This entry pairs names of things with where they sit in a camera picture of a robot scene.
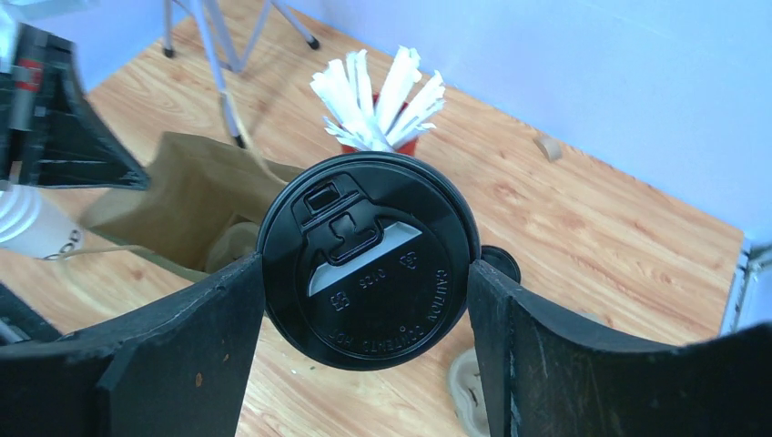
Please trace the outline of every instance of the wooden floor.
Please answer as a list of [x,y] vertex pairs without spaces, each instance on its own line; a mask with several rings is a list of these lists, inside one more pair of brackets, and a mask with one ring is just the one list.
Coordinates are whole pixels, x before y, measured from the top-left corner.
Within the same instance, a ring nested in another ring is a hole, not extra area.
[[[222,3],[237,45],[244,46],[260,2]],[[267,155],[306,167],[338,150],[323,130],[326,111],[310,90],[311,75],[362,44],[302,21],[321,41],[319,52],[274,11],[247,71],[228,80]],[[142,163],[153,158],[164,130],[227,139],[195,24],[184,22],[175,38],[177,58],[166,59],[153,45],[89,97]],[[370,53],[380,84],[390,59]],[[512,252],[528,289],[654,340],[685,343],[717,333],[739,230],[572,148],[549,164],[532,143],[533,128],[456,90],[448,91],[434,121],[436,132],[421,140],[418,158],[459,187],[483,241]],[[100,192],[49,197],[77,214]],[[89,244],[103,243],[91,237]],[[127,252],[70,262],[90,294],[63,286],[52,263],[0,255],[2,280],[65,331],[187,285]],[[461,435],[444,378],[451,360],[471,346],[464,318],[435,349],[399,368],[337,371],[305,359],[266,320],[239,435]]]

